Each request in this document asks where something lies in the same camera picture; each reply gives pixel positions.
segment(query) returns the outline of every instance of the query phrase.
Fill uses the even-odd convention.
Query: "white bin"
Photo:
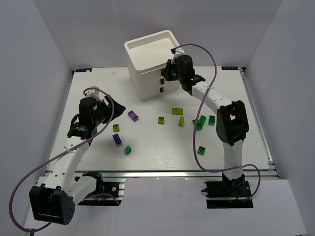
[[[165,30],[125,43],[131,84],[140,100],[172,91],[178,81],[167,82],[161,76],[171,49],[179,46],[171,31]]]

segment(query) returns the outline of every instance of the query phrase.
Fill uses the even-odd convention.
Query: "green cube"
[[[176,107],[173,107],[172,108],[172,114],[173,115],[183,115],[184,113],[184,109],[183,108],[176,108]]]
[[[114,132],[118,132],[119,131],[119,125],[113,124],[113,130],[114,130]]]
[[[158,117],[158,123],[164,124],[164,117]]]
[[[180,118],[179,118],[178,125],[179,125],[180,127],[183,127],[183,125],[184,125],[184,117],[180,117]]]
[[[203,154],[205,153],[205,150],[206,150],[205,147],[199,146],[199,148],[198,148],[198,154],[203,155]]]
[[[127,146],[127,147],[125,148],[124,152],[125,152],[126,154],[131,153],[131,147]]]
[[[193,119],[193,120],[192,120],[192,123],[193,123],[193,125],[195,125],[196,120]],[[198,124],[198,123],[197,123],[197,128],[196,128],[196,130],[197,130],[197,131],[202,130],[202,126],[201,126],[200,124]]]
[[[200,119],[198,120],[198,124],[203,126],[206,122],[206,117],[205,116],[201,116]]]
[[[216,117],[215,116],[209,116],[209,125],[215,125],[216,123]]]

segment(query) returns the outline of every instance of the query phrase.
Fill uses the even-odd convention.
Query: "purple cable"
[[[187,43],[187,44],[183,44],[183,45],[177,46],[174,49],[178,49],[178,48],[181,48],[181,47],[184,47],[184,46],[195,46],[195,47],[201,48],[204,51],[206,51],[206,53],[208,53],[209,56],[211,57],[211,59],[213,61],[213,65],[215,67],[215,75],[213,76],[213,79],[212,79],[211,83],[209,84],[209,86],[208,86],[208,88],[207,88],[207,90],[205,92],[205,95],[202,98],[202,101],[200,103],[200,106],[199,106],[199,109],[198,109],[198,112],[197,112],[196,120],[199,120],[199,115],[200,115],[202,106],[203,106],[203,104],[204,104],[204,102],[206,100],[206,97],[208,95],[208,92],[210,91],[211,86],[213,85],[213,83],[215,82],[216,77],[217,77],[217,64],[216,64],[216,61],[213,58],[212,54],[206,48],[204,48],[204,47],[202,47],[202,46],[200,46],[198,44]],[[196,163],[199,166],[199,168],[202,169],[203,171],[206,171],[206,172],[217,173],[217,172],[223,172],[223,171],[229,171],[229,170],[234,170],[234,169],[238,169],[238,168],[243,168],[243,167],[247,167],[247,166],[253,166],[258,172],[258,184],[257,184],[257,187],[256,187],[255,191],[248,198],[240,200],[240,201],[247,201],[250,198],[252,198],[256,194],[256,192],[258,191],[259,186],[260,186],[260,171],[259,171],[258,167],[255,166],[254,164],[246,164],[246,165],[243,165],[241,167],[235,166],[235,167],[229,167],[229,168],[226,168],[226,169],[205,169],[204,167],[201,166],[201,164],[200,164],[200,162],[198,160],[198,157],[197,157],[197,152],[196,152],[196,129],[197,129],[197,122],[195,122],[194,129],[193,129],[192,148],[193,148],[193,155],[195,157]]]
[[[97,90],[97,91],[100,91],[101,93],[105,94],[105,96],[108,96],[111,104],[112,104],[112,115],[110,116],[109,118],[109,121],[107,122],[107,124],[98,132],[96,133],[94,136],[90,137],[89,139],[86,139],[84,140],[82,143],[70,148],[68,151],[72,151],[72,150],[75,150],[77,149],[78,147],[82,146],[83,144],[86,144],[87,142],[90,142],[92,141],[96,136],[98,136],[100,133],[102,133],[104,131],[104,129],[108,126],[108,124],[112,121],[113,117],[114,117],[114,102],[112,100],[112,98],[107,94],[105,93],[103,90],[100,90],[99,88],[95,88],[95,87],[91,87],[91,88],[86,88],[83,93],[85,93],[87,90],[90,90],[90,89],[94,89],[94,90]],[[38,232],[38,231],[41,231],[43,229],[45,229],[47,226],[49,226],[51,223],[48,223],[46,225],[44,225],[43,227],[41,228],[38,228],[38,229],[35,229],[35,230],[30,230],[30,229],[27,229],[27,228],[24,228],[23,226],[21,226],[15,219],[14,215],[13,215],[13,210],[12,210],[12,204],[13,204],[13,198],[14,198],[14,195],[16,193],[16,191],[18,190],[18,188],[20,187],[20,185],[31,175],[33,174],[34,172],[38,171],[39,169],[41,169],[42,167],[46,166],[48,163],[58,159],[58,158],[61,158],[63,156],[65,156],[66,154],[68,154],[68,151],[64,151],[62,153],[60,153],[59,155],[55,156],[54,158],[44,162],[43,164],[39,165],[38,167],[36,167],[35,169],[33,169],[32,171],[30,171],[28,174],[26,174],[18,183],[17,185],[14,187],[13,191],[12,191],[12,194],[11,194],[11,197],[10,197],[10,201],[9,201],[9,215],[10,215],[10,218],[13,222],[13,224],[15,224],[15,226],[17,228],[19,228],[20,230],[24,231],[24,232],[28,232],[28,233],[35,233],[35,232]]]
[[[85,199],[97,198],[97,197],[102,197],[102,196],[110,197],[110,198],[112,198],[112,199],[117,203],[117,205],[120,205],[120,203],[117,201],[117,199],[114,198],[113,195],[110,195],[110,194],[108,194],[108,193],[100,193],[100,194],[91,195],[91,196],[85,197]]]

